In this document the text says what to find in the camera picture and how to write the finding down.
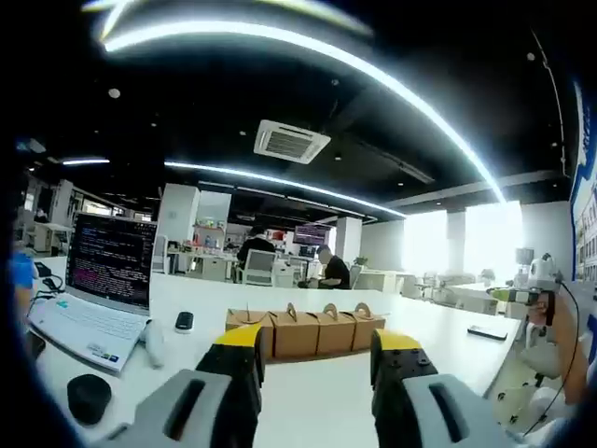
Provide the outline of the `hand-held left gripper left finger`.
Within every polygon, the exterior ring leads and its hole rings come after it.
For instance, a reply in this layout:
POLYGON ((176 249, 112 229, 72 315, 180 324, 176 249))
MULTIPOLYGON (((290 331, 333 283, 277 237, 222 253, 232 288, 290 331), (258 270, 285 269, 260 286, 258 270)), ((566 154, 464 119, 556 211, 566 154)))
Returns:
POLYGON ((251 447, 262 409, 260 324, 219 336, 193 370, 181 370, 100 440, 102 447, 251 447))

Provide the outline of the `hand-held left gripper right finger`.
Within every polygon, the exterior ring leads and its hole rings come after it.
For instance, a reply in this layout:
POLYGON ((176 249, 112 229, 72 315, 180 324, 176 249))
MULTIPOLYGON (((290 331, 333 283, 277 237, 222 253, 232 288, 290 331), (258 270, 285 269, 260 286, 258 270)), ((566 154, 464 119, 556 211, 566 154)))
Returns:
POLYGON ((512 447, 490 404, 437 371, 418 341, 375 329, 370 344, 371 404, 381 447, 512 447))

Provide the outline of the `person's right hand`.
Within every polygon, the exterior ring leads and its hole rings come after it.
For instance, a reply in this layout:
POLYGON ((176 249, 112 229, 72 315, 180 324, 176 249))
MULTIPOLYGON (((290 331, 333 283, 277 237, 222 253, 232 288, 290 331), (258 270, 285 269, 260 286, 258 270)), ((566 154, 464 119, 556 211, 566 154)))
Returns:
POLYGON ((556 323, 558 302, 555 297, 540 298, 528 308, 529 321, 537 326, 552 327, 556 323))

